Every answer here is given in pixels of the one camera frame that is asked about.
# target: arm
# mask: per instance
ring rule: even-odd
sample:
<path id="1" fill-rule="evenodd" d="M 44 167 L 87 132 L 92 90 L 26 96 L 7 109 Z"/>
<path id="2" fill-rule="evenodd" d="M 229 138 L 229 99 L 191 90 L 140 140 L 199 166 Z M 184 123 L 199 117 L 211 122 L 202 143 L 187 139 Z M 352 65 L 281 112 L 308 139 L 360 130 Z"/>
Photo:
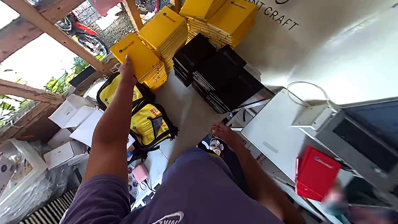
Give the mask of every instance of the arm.
<path id="1" fill-rule="evenodd" d="M 131 123 L 131 102 L 137 79 L 129 57 L 126 57 L 126 63 L 119 71 L 122 78 L 115 97 L 94 130 L 83 182 L 99 174 L 113 174 L 127 184 L 126 145 Z"/>
<path id="2" fill-rule="evenodd" d="M 213 124 L 212 132 L 228 144 L 237 155 L 253 197 L 286 224 L 305 224 L 304 218 L 283 192 L 261 169 L 238 136 L 224 124 Z"/>

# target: pink case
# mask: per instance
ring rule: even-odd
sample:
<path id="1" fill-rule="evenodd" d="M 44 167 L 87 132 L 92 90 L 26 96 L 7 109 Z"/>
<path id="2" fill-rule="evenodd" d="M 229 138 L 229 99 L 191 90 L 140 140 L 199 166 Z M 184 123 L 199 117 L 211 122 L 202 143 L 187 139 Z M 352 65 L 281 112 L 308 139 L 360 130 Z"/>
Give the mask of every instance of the pink case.
<path id="1" fill-rule="evenodd" d="M 140 164 L 133 169 L 133 175 L 138 183 L 141 183 L 148 177 L 148 171 L 143 164 Z"/>

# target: white cable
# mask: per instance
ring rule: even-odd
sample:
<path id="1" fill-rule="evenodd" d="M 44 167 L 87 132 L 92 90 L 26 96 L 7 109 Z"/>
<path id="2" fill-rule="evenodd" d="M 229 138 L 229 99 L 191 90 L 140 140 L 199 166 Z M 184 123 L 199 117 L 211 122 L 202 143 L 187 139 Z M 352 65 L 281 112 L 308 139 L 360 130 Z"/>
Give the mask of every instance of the white cable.
<path id="1" fill-rule="evenodd" d="M 331 109 L 333 112 L 335 112 L 335 113 L 338 113 L 338 112 L 339 112 L 339 111 L 336 110 L 336 109 L 332 106 L 332 104 L 330 103 L 331 100 L 330 100 L 330 98 L 329 98 L 327 92 L 326 92 L 322 87 L 320 87 L 320 86 L 318 86 L 318 85 L 315 85 L 314 83 L 309 83 L 309 82 L 304 82 L 304 81 L 297 81 L 297 82 L 289 83 L 289 84 L 287 85 L 287 87 L 286 87 L 287 95 L 289 96 L 289 98 L 290 98 L 293 102 L 295 102 L 295 103 L 297 103 L 297 104 L 299 104 L 299 105 L 301 105 L 301 106 L 304 106 L 304 105 L 302 105 L 301 103 L 298 103 L 298 102 L 294 101 L 294 100 L 290 97 L 290 94 L 289 94 L 289 93 L 290 93 L 290 92 L 289 92 L 289 87 L 291 87 L 292 85 L 297 84 L 297 83 L 311 84 L 311 85 L 315 86 L 316 88 L 320 89 L 320 90 L 322 91 L 322 93 L 324 94 L 325 100 L 326 100 L 328 106 L 330 107 L 330 109 Z"/>

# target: white wall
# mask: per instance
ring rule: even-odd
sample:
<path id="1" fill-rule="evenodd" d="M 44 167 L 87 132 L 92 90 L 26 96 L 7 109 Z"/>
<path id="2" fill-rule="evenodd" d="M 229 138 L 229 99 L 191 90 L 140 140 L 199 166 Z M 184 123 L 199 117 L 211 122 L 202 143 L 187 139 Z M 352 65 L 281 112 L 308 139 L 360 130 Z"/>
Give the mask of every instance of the white wall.
<path id="1" fill-rule="evenodd" d="M 236 48 L 264 85 L 312 82 L 336 104 L 398 96 L 397 0 L 276 1 L 256 1 L 256 25 Z M 307 84 L 291 91 L 324 99 Z"/>

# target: hand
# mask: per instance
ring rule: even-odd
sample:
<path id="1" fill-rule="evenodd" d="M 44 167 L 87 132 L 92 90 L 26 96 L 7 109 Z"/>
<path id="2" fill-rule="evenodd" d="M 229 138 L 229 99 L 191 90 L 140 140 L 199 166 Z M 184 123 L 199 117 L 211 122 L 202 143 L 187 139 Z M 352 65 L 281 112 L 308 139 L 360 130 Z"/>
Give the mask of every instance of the hand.
<path id="1" fill-rule="evenodd" d="M 120 66 L 119 72 L 123 80 L 131 82 L 132 85 L 135 85 L 137 83 L 137 78 L 134 75 L 133 65 L 128 55 L 126 55 L 125 64 Z"/>
<path id="2" fill-rule="evenodd" d="M 211 128 L 211 132 L 217 138 L 222 139 L 232 151 L 235 151 L 235 149 L 239 148 L 240 146 L 244 148 L 240 137 L 234 131 L 232 131 L 231 128 L 224 124 L 214 123 L 213 127 Z"/>

